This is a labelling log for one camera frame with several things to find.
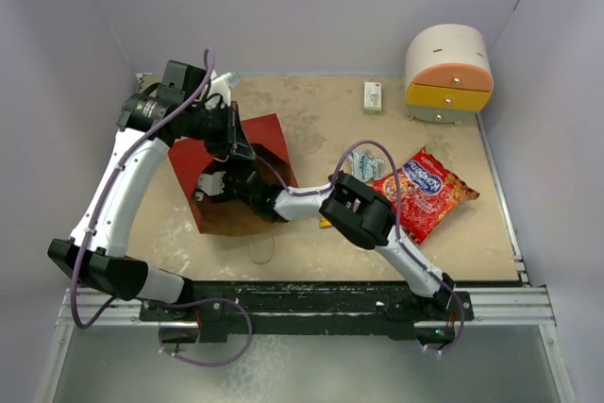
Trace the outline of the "red paper bag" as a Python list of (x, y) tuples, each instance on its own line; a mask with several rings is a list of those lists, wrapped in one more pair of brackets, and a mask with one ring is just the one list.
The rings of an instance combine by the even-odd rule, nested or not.
[(243, 121), (257, 158), (221, 162), (202, 141), (184, 139), (169, 152), (176, 179), (188, 198), (196, 228), (208, 249), (243, 247), (256, 264), (276, 251), (278, 220), (262, 205), (284, 184), (296, 187), (285, 134), (276, 114)]

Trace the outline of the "white blue snack packet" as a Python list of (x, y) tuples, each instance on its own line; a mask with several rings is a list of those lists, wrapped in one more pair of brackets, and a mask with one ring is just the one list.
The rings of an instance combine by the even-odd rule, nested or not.
[(361, 182), (377, 181), (384, 177), (384, 159), (376, 157), (370, 150), (353, 151), (348, 155), (351, 174)]

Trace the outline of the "large red snack bag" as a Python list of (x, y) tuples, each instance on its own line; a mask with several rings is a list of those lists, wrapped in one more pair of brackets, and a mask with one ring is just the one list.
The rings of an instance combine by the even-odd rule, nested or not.
[(421, 244), (445, 216), (479, 192), (422, 147), (398, 170), (401, 189), (400, 223), (411, 239)]

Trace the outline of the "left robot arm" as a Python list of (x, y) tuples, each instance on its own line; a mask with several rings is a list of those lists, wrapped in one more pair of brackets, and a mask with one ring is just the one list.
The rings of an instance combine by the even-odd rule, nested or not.
[(212, 156), (253, 160), (231, 90), (235, 73), (221, 76), (171, 60), (161, 82), (123, 104), (108, 166), (83, 217), (65, 239), (48, 247), (50, 260), (75, 285), (113, 297), (161, 301), (174, 320), (191, 315), (184, 277), (127, 256), (136, 214), (147, 187), (179, 139), (201, 140)]

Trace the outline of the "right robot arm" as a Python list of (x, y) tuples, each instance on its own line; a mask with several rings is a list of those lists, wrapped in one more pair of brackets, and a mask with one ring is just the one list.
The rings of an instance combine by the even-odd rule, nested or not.
[(257, 170), (232, 171), (222, 177), (218, 200), (239, 200), (269, 223), (323, 217), (350, 243), (388, 261), (419, 297), (426, 317), (441, 319), (453, 308), (454, 281), (396, 222), (392, 202), (350, 174), (323, 186), (295, 188), (271, 184)]

